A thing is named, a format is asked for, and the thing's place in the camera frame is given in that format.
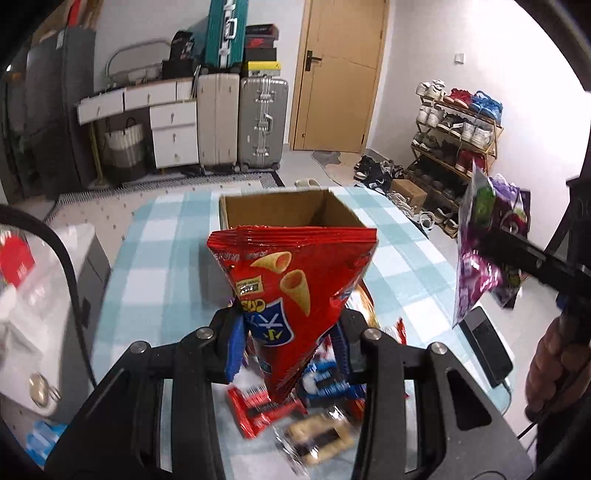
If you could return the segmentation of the person's right hand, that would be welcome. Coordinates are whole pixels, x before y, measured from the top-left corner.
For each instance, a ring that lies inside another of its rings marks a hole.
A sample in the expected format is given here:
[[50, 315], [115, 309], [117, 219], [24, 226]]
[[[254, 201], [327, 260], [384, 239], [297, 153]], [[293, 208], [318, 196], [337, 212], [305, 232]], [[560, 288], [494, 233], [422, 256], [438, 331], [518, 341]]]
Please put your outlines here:
[[573, 405], [590, 385], [590, 364], [587, 363], [590, 347], [566, 342], [559, 326], [560, 318], [557, 317], [540, 339], [530, 364], [525, 395], [527, 408], [532, 413], [539, 413], [558, 396], [557, 382], [566, 373], [577, 372], [585, 367], [571, 387], [560, 395], [553, 411]]

